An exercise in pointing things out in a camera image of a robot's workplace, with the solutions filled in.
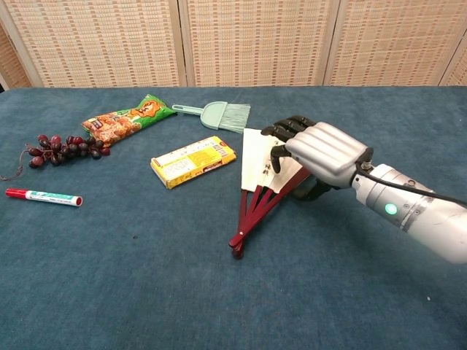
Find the black cable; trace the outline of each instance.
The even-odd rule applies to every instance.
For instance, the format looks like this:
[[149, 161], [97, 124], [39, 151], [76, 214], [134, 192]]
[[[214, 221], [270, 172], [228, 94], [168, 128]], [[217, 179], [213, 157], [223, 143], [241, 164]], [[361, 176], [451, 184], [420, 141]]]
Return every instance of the black cable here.
[[355, 164], [357, 166], [357, 174], [361, 175], [361, 176], [364, 176], [366, 177], [367, 179], [370, 179], [372, 181], [375, 181], [375, 182], [378, 182], [379, 184], [383, 184], [385, 186], [389, 186], [389, 187], [394, 187], [394, 188], [397, 188], [399, 190], [403, 190], [403, 191], [407, 191], [407, 192], [412, 192], [412, 193], [416, 193], [418, 195], [426, 195], [427, 197], [432, 197], [432, 198], [437, 198], [437, 199], [442, 199], [443, 201], [449, 201], [449, 202], [453, 202], [453, 203], [456, 203], [456, 204], [459, 204], [465, 208], [467, 208], [467, 202], [465, 201], [462, 201], [460, 199], [457, 199], [457, 198], [453, 198], [453, 197], [449, 197], [447, 195], [438, 195], [436, 193], [433, 193], [433, 192], [428, 192], [428, 191], [424, 191], [424, 190], [419, 190], [417, 188], [413, 188], [413, 187], [409, 187], [409, 186], [404, 186], [402, 184], [394, 184], [392, 182], [389, 182], [389, 181], [385, 181], [385, 180], [381, 180], [371, 174], [369, 174], [368, 172], [364, 171], [362, 169], [362, 165], [359, 164], [359, 163], [356, 163]]

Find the green indicator light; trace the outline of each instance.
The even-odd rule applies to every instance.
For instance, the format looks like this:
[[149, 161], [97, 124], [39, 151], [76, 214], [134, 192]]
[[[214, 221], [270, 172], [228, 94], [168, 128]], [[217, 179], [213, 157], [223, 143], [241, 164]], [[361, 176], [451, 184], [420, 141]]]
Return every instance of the green indicator light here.
[[388, 203], [388, 204], [386, 204], [386, 206], [385, 206], [385, 211], [386, 211], [389, 215], [396, 215], [396, 214], [397, 214], [397, 206], [395, 206], [395, 205], [392, 204], [392, 203]]

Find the yellow box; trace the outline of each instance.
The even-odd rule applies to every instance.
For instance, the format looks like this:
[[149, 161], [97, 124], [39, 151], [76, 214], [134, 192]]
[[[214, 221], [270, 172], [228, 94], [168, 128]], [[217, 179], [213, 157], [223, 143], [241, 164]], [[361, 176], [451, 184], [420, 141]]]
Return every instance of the yellow box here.
[[217, 136], [151, 158], [151, 168], [171, 189], [236, 159], [236, 153]]

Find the robotic hand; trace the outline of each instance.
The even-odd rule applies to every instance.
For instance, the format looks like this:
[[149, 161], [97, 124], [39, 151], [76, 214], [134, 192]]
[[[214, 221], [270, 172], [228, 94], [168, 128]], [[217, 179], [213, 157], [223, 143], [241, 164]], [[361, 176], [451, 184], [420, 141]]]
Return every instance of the robotic hand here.
[[292, 157], [316, 177], [300, 199], [314, 200], [331, 189], [353, 188], [363, 205], [413, 236], [451, 263], [467, 263], [467, 203], [434, 191], [399, 171], [373, 166], [373, 149], [325, 122], [293, 116], [261, 131], [285, 142], [271, 149]]

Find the fan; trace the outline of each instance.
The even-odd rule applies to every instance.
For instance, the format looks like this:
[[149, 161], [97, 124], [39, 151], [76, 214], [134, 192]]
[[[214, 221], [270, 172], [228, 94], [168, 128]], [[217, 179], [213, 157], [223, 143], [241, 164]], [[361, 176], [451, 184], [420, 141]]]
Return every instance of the fan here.
[[281, 158], [281, 171], [274, 172], [270, 151], [281, 144], [284, 143], [273, 136], [261, 135], [260, 130], [244, 129], [239, 224], [236, 235], [228, 242], [236, 259], [243, 257], [244, 240], [253, 228], [311, 175], [290, 157]]

